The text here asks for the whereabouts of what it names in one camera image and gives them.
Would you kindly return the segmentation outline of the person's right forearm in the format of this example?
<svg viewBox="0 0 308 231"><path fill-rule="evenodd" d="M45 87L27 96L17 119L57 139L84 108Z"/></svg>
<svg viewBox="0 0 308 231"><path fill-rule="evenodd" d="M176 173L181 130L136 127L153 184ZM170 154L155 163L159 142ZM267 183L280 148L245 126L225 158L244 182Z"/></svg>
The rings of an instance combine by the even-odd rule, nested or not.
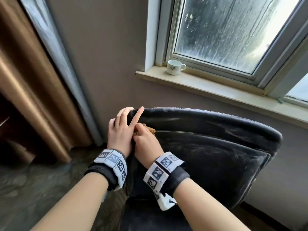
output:
<svg viewBox="0 0 308 231"><path fill-rule="evenodd" d="M251 231L190 178L179 184L173 197L193 231Z"/></svg>

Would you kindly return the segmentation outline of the person's left hand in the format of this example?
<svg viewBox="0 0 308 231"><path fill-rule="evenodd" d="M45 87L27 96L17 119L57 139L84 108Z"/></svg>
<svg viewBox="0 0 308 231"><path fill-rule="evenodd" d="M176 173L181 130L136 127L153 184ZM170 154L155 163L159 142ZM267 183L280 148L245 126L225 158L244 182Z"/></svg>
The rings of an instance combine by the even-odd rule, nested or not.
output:
<svg viewBox="0 0 308 231"><path fill-rule="evenodd" d="M120 111L116 115L114 132L112 135L107 135L107 148L121 151L127 158L132 150L132 138L135 125L138 123L144 107L138 109L132 121L127 126L120 126Z"/></svg>

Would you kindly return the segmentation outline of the white cup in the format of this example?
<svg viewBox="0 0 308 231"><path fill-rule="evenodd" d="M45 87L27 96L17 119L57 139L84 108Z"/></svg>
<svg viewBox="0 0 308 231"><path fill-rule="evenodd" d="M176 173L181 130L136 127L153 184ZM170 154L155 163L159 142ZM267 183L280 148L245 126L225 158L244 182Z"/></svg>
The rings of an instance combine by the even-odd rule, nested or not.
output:
<svg viewBox="0 0 308 231"><path fill-rule="evenodd" d="M166 72L170 75L178 75L181 71L186 69L186 65L177 60L168 60Z"/></svg>

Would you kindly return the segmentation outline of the person's left forearm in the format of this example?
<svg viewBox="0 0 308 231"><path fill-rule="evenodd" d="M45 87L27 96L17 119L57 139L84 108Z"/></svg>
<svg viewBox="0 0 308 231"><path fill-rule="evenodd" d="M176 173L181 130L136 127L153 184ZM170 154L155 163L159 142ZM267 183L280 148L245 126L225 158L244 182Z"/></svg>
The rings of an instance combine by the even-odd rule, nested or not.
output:
<svg viewBox="0 0 308 231"><path fill-rule="evenodd" d="M30 231L90 231L107 188L103 175L88 173Z"/></svg>

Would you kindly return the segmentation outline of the grey curtain lining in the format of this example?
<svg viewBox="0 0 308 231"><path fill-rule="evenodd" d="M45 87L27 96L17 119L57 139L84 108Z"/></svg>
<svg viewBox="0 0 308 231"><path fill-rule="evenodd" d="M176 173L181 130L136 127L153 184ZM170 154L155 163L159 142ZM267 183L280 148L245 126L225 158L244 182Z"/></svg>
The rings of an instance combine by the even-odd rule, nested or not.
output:
<svg viewBox="0 0 308 231"><path fill-rule="evenodd" d="M103 139L98 130L86 97L76 76L75 70L67 55L66 49L60 38L52 14L45 0L20 0L29 15L37 33L39 34L50 57L55 63L62 78L77 101L81 114L89 129L90 135L97 146L103 144Z"/></svg>

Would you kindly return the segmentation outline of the narrow side window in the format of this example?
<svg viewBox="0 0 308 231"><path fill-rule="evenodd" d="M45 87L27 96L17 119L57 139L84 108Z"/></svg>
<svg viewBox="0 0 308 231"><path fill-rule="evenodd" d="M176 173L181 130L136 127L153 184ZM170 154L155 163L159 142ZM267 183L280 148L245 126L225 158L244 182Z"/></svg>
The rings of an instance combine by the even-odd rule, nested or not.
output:
<svg viewBox="0 0 308 231"><path fill-rule="evenodd" d="M308 108L308 36L265 88L268 97Z"/></svg>

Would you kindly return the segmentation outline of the beige window sill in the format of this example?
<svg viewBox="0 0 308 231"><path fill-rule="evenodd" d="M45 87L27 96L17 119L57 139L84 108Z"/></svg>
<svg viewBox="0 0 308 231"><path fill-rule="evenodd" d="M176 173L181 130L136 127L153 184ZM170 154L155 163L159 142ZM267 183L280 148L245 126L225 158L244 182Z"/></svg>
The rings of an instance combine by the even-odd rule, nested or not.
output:
<svg viewBox="0 0 308 231"><path fill-rule="evenodd" d="M153 66L145 72L136 71L136 77L162 85L182 89L227 104L270 116L308 130L308 108L267 97L260 89L244 88L217 83L185 72L170 75L164 67Z"/></svg>

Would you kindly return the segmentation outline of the person's right hand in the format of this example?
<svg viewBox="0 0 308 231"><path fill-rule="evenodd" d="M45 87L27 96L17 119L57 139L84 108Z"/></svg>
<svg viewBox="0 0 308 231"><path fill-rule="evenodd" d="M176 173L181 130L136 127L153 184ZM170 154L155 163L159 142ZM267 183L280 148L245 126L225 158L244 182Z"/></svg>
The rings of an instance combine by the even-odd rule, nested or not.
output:
<svg viewBox="0 0 308 231"><path fill-rule="evenodd" d="M135 157L146 168L149 169L152 163L161 155L164 151L153 134L139 137L135 142Z"/></svg>

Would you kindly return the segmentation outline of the large frosted window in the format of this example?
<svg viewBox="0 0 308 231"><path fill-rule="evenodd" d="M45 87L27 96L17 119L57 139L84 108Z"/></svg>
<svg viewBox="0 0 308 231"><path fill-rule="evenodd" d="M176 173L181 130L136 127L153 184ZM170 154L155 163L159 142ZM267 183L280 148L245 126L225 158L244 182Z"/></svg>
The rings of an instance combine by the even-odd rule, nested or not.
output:
<svg viewBox="0 0 308 231"><path fill-rule="evenodd" d="M308 35L308 0L161 0L157 66L265 89Z"/></svg>

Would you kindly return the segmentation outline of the brown curtain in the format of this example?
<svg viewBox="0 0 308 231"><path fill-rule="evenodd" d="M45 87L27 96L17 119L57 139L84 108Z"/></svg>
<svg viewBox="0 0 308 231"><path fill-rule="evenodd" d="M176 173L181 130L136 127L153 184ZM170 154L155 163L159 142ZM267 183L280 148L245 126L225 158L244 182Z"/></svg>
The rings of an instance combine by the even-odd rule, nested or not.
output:
<svg viewBox="0 0 308 231"><path fill-rule="evenodd" d="M0 93L27 120L54 158L92 139L18 0L0 0Z"/></svg>

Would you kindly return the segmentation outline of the black wristband with marker tags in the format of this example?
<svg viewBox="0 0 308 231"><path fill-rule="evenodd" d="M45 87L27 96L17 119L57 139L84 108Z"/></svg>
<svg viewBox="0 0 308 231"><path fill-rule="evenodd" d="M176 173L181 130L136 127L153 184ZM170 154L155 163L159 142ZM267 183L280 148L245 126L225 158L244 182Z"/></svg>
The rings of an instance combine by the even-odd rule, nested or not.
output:
<svg viewBox="0 0 308 231"><path fill-rule="evenodd" d="M108 181L108 191L117 191L125 183L128 174L126 160L121 151L104 149L89 165L85 174L98 173Z"/></svg>
<svg viewBox="0 0 308 231"><path fill-rule="evenodd" d="M173 198L175 189L190 175L184 170L185 162L171 152L158 157L145 173L143 181L152 189L162 211L177 204Z"/></svg>

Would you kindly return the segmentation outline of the black leather chair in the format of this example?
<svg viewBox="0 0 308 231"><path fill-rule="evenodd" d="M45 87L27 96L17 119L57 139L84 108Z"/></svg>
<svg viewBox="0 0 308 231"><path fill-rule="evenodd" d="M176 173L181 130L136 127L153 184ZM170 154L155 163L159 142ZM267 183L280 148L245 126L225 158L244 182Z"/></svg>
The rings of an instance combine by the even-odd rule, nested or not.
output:
<svg viewBox="0 0 308 231"><path fill-rule="evenodd" d="M283 140L265 124L197 109L145 108L139 122L155 129L164 152L183 160L191 179L229 210L243 201ZM192 231L177 205L167 211L159 208L143 182L147 170L134 153L126 162L128 199L118 231Z"/></svg>

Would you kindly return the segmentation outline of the brown cleaning cloth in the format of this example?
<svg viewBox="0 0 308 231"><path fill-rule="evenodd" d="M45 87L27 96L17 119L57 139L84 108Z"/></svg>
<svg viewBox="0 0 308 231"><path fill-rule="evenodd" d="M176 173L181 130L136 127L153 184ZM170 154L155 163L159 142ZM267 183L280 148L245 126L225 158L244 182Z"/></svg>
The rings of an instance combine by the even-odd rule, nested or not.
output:
<svg viewBox="0 0 308 231"><path fill-rule="evenodd" d="M155 129L153 129L153 128L151 128L151 127L148 127L148 126L147 126L146 124L144 124L144 123L142 123L142 125L143 125L145 128L147 128L147 129L155 136L155 133L156 133L156 130L155 130ZM137 128L134 129L134 134L140 135Z"/></svg>

